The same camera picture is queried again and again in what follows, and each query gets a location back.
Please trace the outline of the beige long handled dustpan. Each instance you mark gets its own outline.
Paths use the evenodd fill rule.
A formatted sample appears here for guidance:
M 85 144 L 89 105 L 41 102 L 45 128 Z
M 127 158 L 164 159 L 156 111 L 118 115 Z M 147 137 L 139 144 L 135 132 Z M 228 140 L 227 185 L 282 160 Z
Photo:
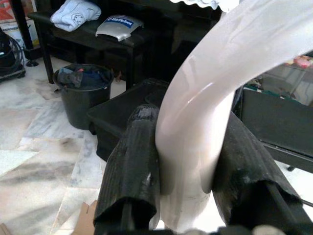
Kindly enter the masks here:
M 243 0 L 187 56 L 156 124 L 160 215 L 167 228 L 194 228 L 206 208 L 235 91 L 311 50 L 313 0 Z

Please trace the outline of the dark cloth bundle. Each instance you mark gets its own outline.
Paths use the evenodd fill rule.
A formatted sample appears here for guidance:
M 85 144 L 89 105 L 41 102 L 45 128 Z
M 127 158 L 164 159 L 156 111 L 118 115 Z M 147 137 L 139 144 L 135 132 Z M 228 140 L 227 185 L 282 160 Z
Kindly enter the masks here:
M 94 90 L 107 87 L 113 80 L 113 72 L 92 64 L 71 64 L 62 67 L 55 81 L 62 87 L 76 90 Z

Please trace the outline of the silver cover with blue label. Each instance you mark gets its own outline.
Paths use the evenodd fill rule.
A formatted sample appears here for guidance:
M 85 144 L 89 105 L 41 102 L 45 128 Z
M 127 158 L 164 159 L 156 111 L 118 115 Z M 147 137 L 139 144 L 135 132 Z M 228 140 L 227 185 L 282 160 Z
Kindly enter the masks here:
M 112 15 L 97 28 L 95 36 L 106 35 L 116 38 L 119 42 L 131 37 L 138 28 L 144 27 L 144 22 L 131 16 Z

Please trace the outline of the black storage case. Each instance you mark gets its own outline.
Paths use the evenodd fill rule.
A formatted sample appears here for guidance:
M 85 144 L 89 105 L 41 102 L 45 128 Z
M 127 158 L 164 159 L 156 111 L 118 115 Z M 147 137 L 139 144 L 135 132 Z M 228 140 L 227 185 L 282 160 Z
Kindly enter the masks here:
M 237 116 L 270 155 L 313 173 L 313 107 L 244 89 Z

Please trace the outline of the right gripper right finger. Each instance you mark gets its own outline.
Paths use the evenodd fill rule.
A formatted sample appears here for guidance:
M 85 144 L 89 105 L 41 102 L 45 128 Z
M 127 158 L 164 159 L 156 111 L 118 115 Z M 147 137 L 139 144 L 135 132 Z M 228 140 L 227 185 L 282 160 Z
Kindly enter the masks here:
M 233 113 L 214 175 L 213 195 L 226 225 L 308 227 L 300 196 L 270 153 Z

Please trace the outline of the black wooden bench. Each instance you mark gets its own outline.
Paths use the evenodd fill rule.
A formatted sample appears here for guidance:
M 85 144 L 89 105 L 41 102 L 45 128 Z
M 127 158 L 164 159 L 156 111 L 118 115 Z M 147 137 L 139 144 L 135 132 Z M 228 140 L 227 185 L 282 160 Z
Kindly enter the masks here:
M 50 84 L 55 83 L 52 79 L 54 72 L 48 48 L 50 36 L 72 43 L 76 62 L 79 64 L 85 63 L 87 49 L 114 53 L 120 58 L 124 58 L 127 61 L 124 76 L 127 89 L 145 78 L 155 75 L 162 60 L 170 54 L 175 24 L 165 16 L 157 17 L 154 21 L 149 20 L 146 27 L 137 28 L 129 38 L 120 42 L 112 36 L 95 35 L 100 25 L 99 20 L 86 22 L 77 30 L 66 32 L 53 26 L 49 20 L 51 16 L 51 11 L 37 11 L 28 14 L 28 17 L 35 23 Z

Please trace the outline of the clear plastic box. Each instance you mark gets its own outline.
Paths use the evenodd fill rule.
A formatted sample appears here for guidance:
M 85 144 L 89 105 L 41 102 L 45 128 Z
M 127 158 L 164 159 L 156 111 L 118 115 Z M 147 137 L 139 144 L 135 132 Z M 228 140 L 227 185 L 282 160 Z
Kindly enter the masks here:
M 282 64 L 253 78 L 245 87 L 313 107 L 313 66 Z

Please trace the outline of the black plastic tray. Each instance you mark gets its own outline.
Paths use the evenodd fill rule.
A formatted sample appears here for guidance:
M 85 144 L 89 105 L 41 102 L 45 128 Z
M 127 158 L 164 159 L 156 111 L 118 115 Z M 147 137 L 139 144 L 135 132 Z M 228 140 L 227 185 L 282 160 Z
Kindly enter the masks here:
M 145 79 L 109 101 L 90 108 L 87 112 L 89 131 L 97 136 L 97 156 L 107 161 L 125 132 L 132 112 L 142 104 L 160 107 L 168 86 L 169 83 L 163 80 Z

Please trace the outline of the pink object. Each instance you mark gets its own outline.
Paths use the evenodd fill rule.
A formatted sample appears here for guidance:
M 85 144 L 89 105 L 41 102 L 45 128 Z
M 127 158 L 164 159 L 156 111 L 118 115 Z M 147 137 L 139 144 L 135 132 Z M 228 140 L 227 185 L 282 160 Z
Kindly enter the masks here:
M 306 55 L 295 57 L 293 62 L 304 69 L 313 67 L 313 57 L 309 57 Z

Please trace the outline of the black pole stand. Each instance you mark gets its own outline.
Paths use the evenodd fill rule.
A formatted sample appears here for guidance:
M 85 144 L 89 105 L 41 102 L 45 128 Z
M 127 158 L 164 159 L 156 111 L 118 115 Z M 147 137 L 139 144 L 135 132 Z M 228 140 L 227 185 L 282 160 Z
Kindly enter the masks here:
M 24 9 L 22 6 L 21 0 L 9 0 L 13 14 L 15 16 L 15 20 L 17 22 L 20 34 L 22 36 L 24 42 L 24 55 L 28 60 L 26 62 L 27 67 L 36 67 L 39 63 L 36 61 L 38 57 L 36 57 L 36 53 L 39 51 L 35 49 L 30 37 L 28 25 L 25 18 Z

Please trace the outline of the white scalloped cloth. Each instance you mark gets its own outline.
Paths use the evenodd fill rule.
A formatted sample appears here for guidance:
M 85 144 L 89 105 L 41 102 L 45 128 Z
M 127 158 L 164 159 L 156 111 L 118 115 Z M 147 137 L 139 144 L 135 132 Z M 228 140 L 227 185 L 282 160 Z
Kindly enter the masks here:
M 183 2 L 186 5 L 196 4 L 200 8 L 211 7 L 216 10 L 218 7 L 225 13 L 237 7 L 243 0 L 169 0 L 172 3 Z

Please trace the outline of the printed cardboard box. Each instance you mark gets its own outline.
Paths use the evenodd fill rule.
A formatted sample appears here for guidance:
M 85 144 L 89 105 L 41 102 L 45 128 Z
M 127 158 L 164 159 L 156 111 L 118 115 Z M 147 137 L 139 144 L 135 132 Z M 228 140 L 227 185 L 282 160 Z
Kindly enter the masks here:
M 21 0 L 25 15 L 35 12 L 37 10 L 35 0 Z M 33 46 L 39 44 L 38 35 L 35 29 L 34 21 L 25 17 L 29 34 Z M 17 21 L 13 14 L 13 9 L 9 3 L 9 0 L 0 0 L 0 28 L 2 31 L 12 37 L 21 47 L 25 47 L 25 43 L 22 39 Z

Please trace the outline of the black bucket full of cloth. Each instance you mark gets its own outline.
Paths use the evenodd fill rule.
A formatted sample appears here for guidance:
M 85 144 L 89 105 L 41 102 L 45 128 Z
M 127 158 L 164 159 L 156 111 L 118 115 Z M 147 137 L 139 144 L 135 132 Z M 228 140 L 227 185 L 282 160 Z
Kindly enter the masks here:
M 89 119 L 87 112 L 90 108 L 104 103 L 110 99 L 111 96 L 111 84 L 107 87 L 94 89 L 94 90 L 76 90 L 60 86 L 55 81 L 55 75 L 58 70 L 53 74 L 53 81 L 58 86 L 61 99 L 64 105 L 64 109 L 69 123 L 78 129 L 88 130 Z

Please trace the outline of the light blue folded cloth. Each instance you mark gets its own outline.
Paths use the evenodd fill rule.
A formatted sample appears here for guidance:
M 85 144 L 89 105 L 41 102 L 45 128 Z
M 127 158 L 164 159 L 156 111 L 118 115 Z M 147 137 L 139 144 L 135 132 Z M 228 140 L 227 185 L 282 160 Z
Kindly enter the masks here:
M 50 22 L 59 29 L 72 32 L 85 22 L 97 20 L 100 16 L 100 7 L 91 1 L 66 0 L 50 17 Z

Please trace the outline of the brown cardboard piece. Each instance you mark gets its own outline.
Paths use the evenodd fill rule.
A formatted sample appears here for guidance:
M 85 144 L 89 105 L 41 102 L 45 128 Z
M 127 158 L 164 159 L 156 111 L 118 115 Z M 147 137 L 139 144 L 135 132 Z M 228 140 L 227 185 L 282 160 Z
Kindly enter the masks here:
M 94 235 L 94 214 L 97 206 L 97 200 L 94 200 L 90 205 L 83 202 L 81 211 L 71 235 Z

